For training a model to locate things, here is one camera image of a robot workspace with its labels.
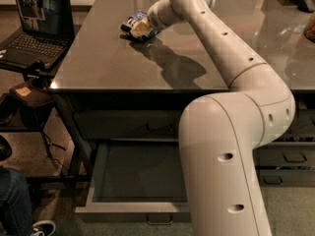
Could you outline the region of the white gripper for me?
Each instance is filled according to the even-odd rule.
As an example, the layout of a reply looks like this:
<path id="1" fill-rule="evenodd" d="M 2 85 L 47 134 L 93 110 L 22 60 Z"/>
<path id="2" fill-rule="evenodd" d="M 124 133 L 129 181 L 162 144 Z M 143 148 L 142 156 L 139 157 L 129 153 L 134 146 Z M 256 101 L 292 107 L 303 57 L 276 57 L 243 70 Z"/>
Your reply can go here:
<path id="1" fill-rule="evenodd" d="M 139 38 L 148 35 L 152 28 L 164 30 L 179 22 L 179 17 L 173 11 L 170 0 L 159 0 L 148 10 L 148 20 L 141 20 L 131 29 L 131 34 Z"/>

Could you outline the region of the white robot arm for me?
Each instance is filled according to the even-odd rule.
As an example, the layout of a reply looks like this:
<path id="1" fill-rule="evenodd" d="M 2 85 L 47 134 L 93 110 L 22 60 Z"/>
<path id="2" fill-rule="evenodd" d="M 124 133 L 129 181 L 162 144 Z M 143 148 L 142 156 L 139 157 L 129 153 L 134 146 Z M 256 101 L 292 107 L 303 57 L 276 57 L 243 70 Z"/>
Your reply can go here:
<path id="1" fill-rule="evenodd" d="M 211 10 L 215 0 L 159 0 L 148 23 L 164 30 L 187 22 L 228 90 L 187 105 L 179 151 L 195 236 L 273 236 L 253 151 L 280 137 L 295 112 L 276 71 Z"/>

